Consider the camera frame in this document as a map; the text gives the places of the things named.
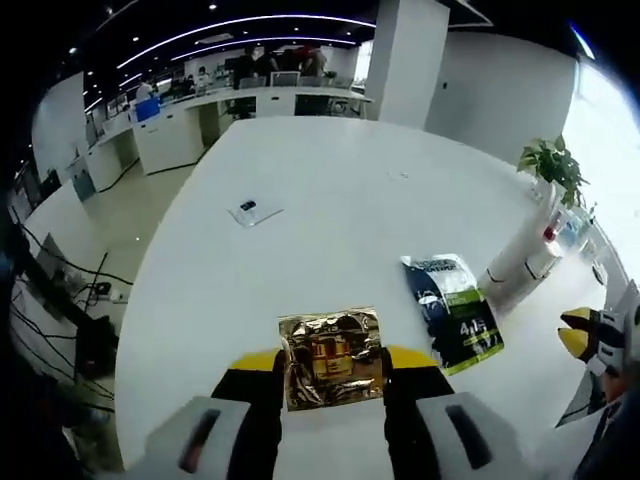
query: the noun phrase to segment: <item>ceiling light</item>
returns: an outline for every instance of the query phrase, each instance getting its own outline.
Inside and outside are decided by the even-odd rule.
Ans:
[[[141,72],[141,73],[138,73],[137,75],[134,75],[133,77],[131,77],[131,78],[130,78],[130,79],[128,79],[128,80],[125,80],[124,82],[122,82],[122,83],[121,83],[120,85],[118,85],[118,86],[119,86],[119,87],[124,87],[127,83],[129,83],[129,82],[131,82],[131,81],[133,81],[133,80],[135,80],[136,78],[139,78],[139,77],[141,77],[141,76],[142,76],[142,72]]]
[[[269,42],[269,41],[272,41],[272,40],[284,40],[284,41],[303,40],[303,41],[323,42],[323,43],[333,42],[333,43],[343,43],[345,45],[355,45],[356,44],[356,42],[352,42],[350,40],[339,40],[339,39],[336,39],[336,38],[318,38],[318,37],[264,37],[264,38],[252,38],[252,39],[249,39],[249,40],[237,40],[235,42],[222,43],[220,45],[213,45],[212,47],[201,48],[200,50],[196,50],[195,52],[189,52],[189,53],[185,53],[184,55],[178,55],[177,57],[173,57],[171,59],[171,61],[173,62],[174,60],[180,60],[181,58],[185,58],[185,57],[188,57],[190,55],[196,55],[198,53],[206,52],[206,51],[209,51],[209,50],[214,50],[216,48],[231,47],[233,45],[241,45],[243,43],[253,43],[253,42],[258,42],[257,45],[260,46],[260,42]]]
[[[93,107],[95,107],[101,101],[102,101],[102,97],[98,98],[98,100],[96,100],[95,102],[93,102],[91,105],[89,105],[87,108],[84,109],[84,113],[87,113],[89,110],[91,110]]]
[[[212,28],[224,27],[226,25],[234,25],[236,23],[253,22],[253,21],[256,21],[256,20],[270,20],[270,19],[278,19],[278,18],[299,18],[299,19],[311,19],[311,20],[329,20],[329,21],[334,21],[334,22],[350,23],[352,25],[359,25],[359,26],[362,26],[362,27],[376,28],[375,24],[373,24],[373,23],[361,22],[359,20],[352,20],[350,18],[329,17],[329,16],[325,16],[325,15],[286,14],[286,15],[261,15],[259,17],[238,18],[236,20],[228,20],[226,22],[214,23],[212,25],[207,25],[206,27],[196,28],[195,30],[190,30],[188,32],[181,33],[180,35],[176,35],[175,37],[168,38],[167,40],[164,40],[164,41],[162,41],[162,42],[160,42],[160,43],[158,43],[156,45],[153,45],[152,47],[147,48],[146,50],[143,50],[140,53],[137,53],[136,55],[134,55],[133,57],[131,57],[127,61],[125,61],[125,62],[121,63],[120,65],[118,65],[117,68],[120,69],[120,68],[124,67],[125,65],[133,62],[134,60],[140,58],[141,56],[146,55],[147,53],[155,50],[156,48],[159,48],[159,47],[162,47],[163,45],[166,45],[167,43],[171,43],[171,42],[173,42],[175,40],[187,37],[189,35],[193,35],[195,33],[204,32],[205,30],[211,30]]]
[[[573,25],[571,25],[571,31],[578,39],[578,42],[580,43],[580,46],[584,50],[585,55],[589,57],[591,60],[595,60],[596,56],[593,54],[593,50],[591,50],[591,47],[589,46],[587,41],[582,37],[580,32],[578,32],[578,30],[576,30],[576,28]]]

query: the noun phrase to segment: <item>floor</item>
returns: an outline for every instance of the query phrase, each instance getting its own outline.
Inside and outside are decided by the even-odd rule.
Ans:
[[[102,272],[135,281],[158,225],[194,168],[189,166],[145,176],[138,162],[113,188],[84,202],[97,234],[107,246],[108,254]],[[125,298],[128,297],[130,287],[117,281],[112,286],[122,291]],[[100,302],[95,307],[89,307],[88,313],[94,318],[109,315],[119,334],[125,310],[126,304]],[[103,378],[97,383],[114,392],[113,377]],[[86,392],[86,400],[113,408],[112,401],[89,391]],[[79,450],[84,452],[83,456],[92,469],[119,471],[122,469],[122,460],[113,415],[104,427],[92,432],[91,440],[82,442]]]

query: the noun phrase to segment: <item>white pillar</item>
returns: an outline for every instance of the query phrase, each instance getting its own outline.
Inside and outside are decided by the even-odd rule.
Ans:
[[[380,0],[366,95],[369,116],[424,129],[449,25],[434,0]]]
[[[333,47],[332,50],[331,58],[327,61],[325,69],[336,72],[339,77],[353,78],[356,74],[358,49]]]

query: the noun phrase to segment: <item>person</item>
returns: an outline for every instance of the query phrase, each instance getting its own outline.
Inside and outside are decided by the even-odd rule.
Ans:
[[[136,102],[142,103],[145,100],[153,98],[153,87],[147,82],[147,79],[143,79],[140,86],[136,90]]]
[[[196,95],[203,95],[210,83],[211,76],[207,73],[207,69],[200,67],[198,70],[198,78],[196,78]]]
[[[264,54],[256,60],[255,70],[259,77],[267,79],[267,86],[271,84],[271,72],[279,70],[273,47],[264,47]]]
[[[253,59],[253,47],[247,47],[244,49],[244,55],[236,60],[233,66],[233,88],[238,90],[240,88],[240,80],[243,78],[253,77],[255,73],[255,60]]]
[[[322,77],[324,75],[324,67],[327,64],[327,57],[319,48],[305,47],[306,60],[302,66],[303,77]]]
[[[190,95],[196,93],[196,82],[193,80],[193,75],[189,75],[184,81],[183,95]]]

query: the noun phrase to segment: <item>led strip light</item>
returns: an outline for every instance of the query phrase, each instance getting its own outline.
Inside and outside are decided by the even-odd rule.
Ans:
[[[141,77],[141,76],[142,76],[142,73],[138,73],[137,75],[134,75],[133,77],[128,78],[127,80],[125,80],[124,82],[122,82],[122,83],[121,83],[120,85],[118,85],[118,86],[119,86],[119,87],[124,87],[127,83],[129,83],[129,82],[131,82],[131,81],[133,81],[133,80],[135,80],[136,78]]]
[[[102,101],[102,97],[98,98],[98,100],[96,100],[95,102],[93,102],[91,105],[89,105],[87,108],[84,109],[84,113],[87,113],[89,110],[91,110],[93,107],[95,107],[101,101]]]
[[[143,55],[146,55],[149,52],[152,52],[153,50],[155,50],[156,48],[162,47],[163,45],[166,45],[167,43],[171,43],[175,40],[179,40],[180,38],[184,38],[187,37],[189,35],[193,35],[195,33],[200,33],[200,32],[204,32],[205,30],[211,30],[212,28],[218,28],[218,27],[224,27],[226,25],[234,25],[236,23],[244,23],[244,22],[254,22],[256,20],[271,20],[271,19],[279,19],[279,18],[300,18],[300,19],[311,19],[311,20],[330,20],[330,21],[335,21],[335,22],[344,22],[344,23],[351,23],[353,25],[359,25],[361,27],[370,27],[370,28],[376,28],[376,26],[373,23],[368,23],[368,22],[361,22],[359,20],[352,20],[349,18],[340,18],[340,17],[328,17],[325,15],[302,15],[302,14],[286,14],[286,15],[261,15],[259,17],[246,17],[246,18],[238,18],[236,20],[228,20],[226,22],[220,22],[220,23],[214,23],[213,25],[207,25],[206,27],[200,27],[200,28],[196,28],[195,30],[190,30],[188,32],[184,32],[181,33],[180,35],[176,35],[175,37],[171,37],[167,40],[164,40],[152,47],[147,48],[146,50],[143,50],[140,53],[137,53],[136,55],[134,55],[133,57],[131,57],[129,60],[122,62],[120,65],[118,65],[117,69],[121,69],[122,67],[124,67],[125,65],[128,65],[129,63],[133,62],[134,60],[140,58]]]
[[[224,47],[231,47],[233,45],[242,45],[243,43],[253,43],[253,42],[269,42],[272,40],[284,40],[284,41],[289,41],[289,40],[306,40],[306,41],[312,41],[312,42],[327,42],[327,43],[343,43],[346,45],[355,45],[356,42],[351,42],[348,40],[337,40],[334,38],[318,38],[318,37],[263,37],[263,38],[252,38],[250,40],[238,40],[236,42],[228,42],[228,43],[221,43],[219,45],[213,45],[211,47],[207,47],[207,48],[201,48],[200,50],[196,50],[194,52],[189,52],[189,53],[185,53],[183,55],[178,55],[177,57],[173,57],[171,59],[171,61],[173,62],[174,60],[180,60],[181,58],[185,58],[185,57],[189,57],[191,55],[197,55],[198,53],[202,53],[202,52],[206,52],[209,50],[214,50],[216,48],[224,48]]]

